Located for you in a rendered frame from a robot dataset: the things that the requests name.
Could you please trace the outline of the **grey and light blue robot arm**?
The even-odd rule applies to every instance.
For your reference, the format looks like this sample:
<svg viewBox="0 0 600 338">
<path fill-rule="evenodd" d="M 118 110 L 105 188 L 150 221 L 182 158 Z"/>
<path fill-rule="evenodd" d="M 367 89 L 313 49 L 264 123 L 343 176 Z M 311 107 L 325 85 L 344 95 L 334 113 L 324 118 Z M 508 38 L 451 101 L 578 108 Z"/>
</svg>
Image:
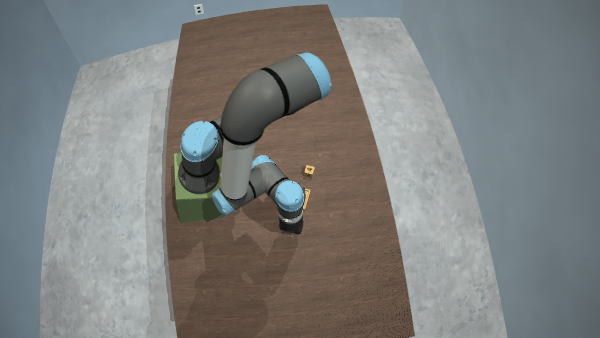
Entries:
<svg viewBox="0 0 600 338">
<path fill-rule="evenodd" d="M 231 93 L 222 116 L 195 122 L 184 131 L 178 169 L 181 185 L 193 194 L 213 190 L 220 177 L 216 160 L 223 155 L 221 190 L 212 194 L 223 215 L 267 193 L 282 208 L 278 206 L 281 216 L 297 218 L 303 211 L 301 186 L 268 156 L 253 160 L 256 142 L 269 124 L 322 100 L 330 90 L 326 66 L 311 53 L 296 54 L 248 74 Z"/>
</svg>

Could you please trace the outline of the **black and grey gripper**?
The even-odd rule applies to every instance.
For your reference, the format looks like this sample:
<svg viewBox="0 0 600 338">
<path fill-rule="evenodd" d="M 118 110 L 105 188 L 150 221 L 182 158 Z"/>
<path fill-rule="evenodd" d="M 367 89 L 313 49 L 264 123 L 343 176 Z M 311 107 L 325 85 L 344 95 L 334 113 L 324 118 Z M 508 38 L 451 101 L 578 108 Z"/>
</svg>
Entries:
<svg viewBox="0 0 600 338">
<path fill-rule="evenodd" d="M 303 190 L 304 202 L 305 202 L 305 199 L 306 199 L 305 188 L 304 187 L 301 187 L 301 188 Z M 278 214 L 279 214 L 279 212 L 278 212 Z M 286 231 L 286 232 L 290 232 L 290 233 L 294 233 L 294 234 L 298 234 L 298 235 L 301 234 L 301 231 L 302 231 L 302 228 L 303 228 L 303 211 L 302 211 L 302 213 L 297 218 L 294 218 L 294 219 L 287 219 L 287 218 L 284 218 L 283 216 L 281 216 L 279 214 L 279 220 L 280 220 L 280 224 L 279 224 L 280 230 Z"/>
</svg>

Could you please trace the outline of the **tan wooden cube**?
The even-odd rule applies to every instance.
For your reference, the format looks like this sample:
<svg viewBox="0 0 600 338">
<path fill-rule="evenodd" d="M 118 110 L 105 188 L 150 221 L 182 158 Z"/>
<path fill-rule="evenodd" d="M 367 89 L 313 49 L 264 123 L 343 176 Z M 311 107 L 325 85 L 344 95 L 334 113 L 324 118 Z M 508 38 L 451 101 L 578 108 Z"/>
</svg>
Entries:
<svg viewBox="0 0 600 338">
<path fill-rule="evenodd" d="M 313 178 L 315 167 L 306 165 L 304 176 Z"/>
</svg>

